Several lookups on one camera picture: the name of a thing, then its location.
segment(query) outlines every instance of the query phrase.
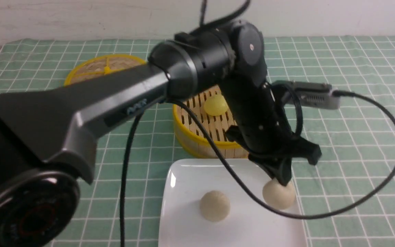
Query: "dough ball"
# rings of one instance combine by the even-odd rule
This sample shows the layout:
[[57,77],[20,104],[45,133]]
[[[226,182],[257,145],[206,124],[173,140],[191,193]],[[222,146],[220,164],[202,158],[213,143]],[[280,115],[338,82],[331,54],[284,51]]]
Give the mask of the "dough ball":
[[295,202],[295,187],[292,181],[287,186],[282,186],[278,180],[273,179],[263,186],[262,194],[269,206],[279,210],[287,209]]
[[221,191],[213,190],[201,198],[199,209],[206,220],[219,222],[229,214],[229,199]]

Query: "green checkered tablecloth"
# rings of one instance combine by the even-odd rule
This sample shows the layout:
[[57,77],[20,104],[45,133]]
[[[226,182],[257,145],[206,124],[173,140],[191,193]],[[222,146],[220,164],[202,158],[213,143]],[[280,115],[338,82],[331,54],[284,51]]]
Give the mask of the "green checkered tablecloth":
[[[0,51],[0,93],[62,86],[77,64],[101,55],[126,53],[146,59],[158,42],[12,42]],[[331,83],[373,97],[395,115],[395,36],[266,38],[265,49],[270,81]],[[287,112],[294,124],[294,109],[289,106]],[[390,172],[395,163],[395,130],[377,108],[343,98],[339,111],[303,108],[303,113],[303,136],[319,143],[323,151],[316,167],[303,160],[294,161],[295,185],[305,214],[345,206],[365,195]],[[77,213],[49,246],[119,246],[118,195],[130,124],[99,140],[94,184],[80,182],[82,198]],[[128,247],[158,245],[169,166],[190,157],[174,139],[171,105],[147,110],[135,137],[127,180]],[[395,247],[395,179],[357,209],[304,225],[312,247]]]

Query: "yellow rim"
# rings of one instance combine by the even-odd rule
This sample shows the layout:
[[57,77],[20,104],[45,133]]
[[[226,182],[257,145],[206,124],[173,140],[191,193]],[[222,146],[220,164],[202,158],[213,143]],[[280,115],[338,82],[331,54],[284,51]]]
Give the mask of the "yellow rim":
[[[177,114],[178,107],[179,106],[177,106],[177,105],[173,106],[173,120],[174,120],[174,122],[176,122],[176,124],[179,127],[179,129],[181,130],[181,132],[184,133],[186,136],[188,136],[190,139],[193,139],[193,141],[197,142],[198,144],[210,146],[210,144],[208,143],[208,141],[205,138],[198,136],[198,135],[192,133],[188,128],[185,128],[185,126],[182,124],[182,122],[180,121],[179,116]],[[216,144],[216,146],[223,147],[225,149],[240,148],[240,145],[235,142],[214,141],[214,143]]]
[[189,153],[190,155],[192,155],[192,156],[194,156],[196,158],[217,158],[217,156],[216,157],[209,157],[209,156],[203,156],[200,153],[196,153],[192,149],[188,148],[187,145],[182,143],[182,141],[179,138],[176,138],[176,140],[179,142],[179,144],[181,145],[182,149],[185,150],[185,152]]
[[[107,58],[130,58],[130,59],[133,59],[133,60],[136,60],[136,61],[140,62],[141,64],[145,64],[145,63],[146,63],[146,61],[144,61],[144,60],[141,59],[141,58],[138,58],[138,57],[135,57],[135,56],[131,56],[131,55],[127,55],[127,54],[110,54],[110,55],[105,55],[105,56],[101,56],[101,57],[97,57],[97,58],[92,58],[92,59],[90,59],[90,60],[88,60],[88,61],[86,61],[86,62],[84,62],[84,63],[82,63],[82,64],[79,64],[77,67],[75,67],[75,68],[68,74],[68,76],[66,77],[64,86],[70,85],[70,84],[71,84],[72,78],[73,78],[73,77],[79,76],[79,75],[75,75],[75,73],[76,73],[80,68],[82,68],[82,67],[85,66],[86,64],[95,62],[95,61],[97,61],[97,60],[99,60],[99,59],[103,59],[103,58],[106,58],[106,59],[107,59]],[[81,74],[81,75],[87,75],[87,74],[100,74],[100,73],[102,73],[102,72],[87,72],[87,73],[83,73],[83,74]]]

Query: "yellow dumpling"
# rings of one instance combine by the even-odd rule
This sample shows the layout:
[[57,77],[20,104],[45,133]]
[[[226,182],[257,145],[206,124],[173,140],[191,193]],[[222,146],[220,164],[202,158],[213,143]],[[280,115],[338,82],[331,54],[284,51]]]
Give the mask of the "yellow dumpling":
[[204,110],[210,116],[220,116],[228,110],[228,104],[222,95],[216,94],[205,101]]

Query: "steamer basket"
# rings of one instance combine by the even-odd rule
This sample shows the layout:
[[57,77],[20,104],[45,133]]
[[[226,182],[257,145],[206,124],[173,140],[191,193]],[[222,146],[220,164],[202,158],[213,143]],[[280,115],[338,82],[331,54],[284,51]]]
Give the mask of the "steamer basket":
[[[204,125],[225,158],[245,158],[248,152],[235,142],[226,139],[225,131],[230,125],[236,125],[231,111],[220,116],[210,116],[204,110],[204,102],[215,94],[221,94],[218,86],[214,86],[201,94],[184,102]],[[217,158],[210,144],[199,127],[187,112],[177,105],[173,106],[173,127],[178,142],[191,155],[197,158]]]
[[105,55],[88,60],[75,67],[66,77],[64,86],[100,77],[123,69],[144,64],[141,58],[127,54]]

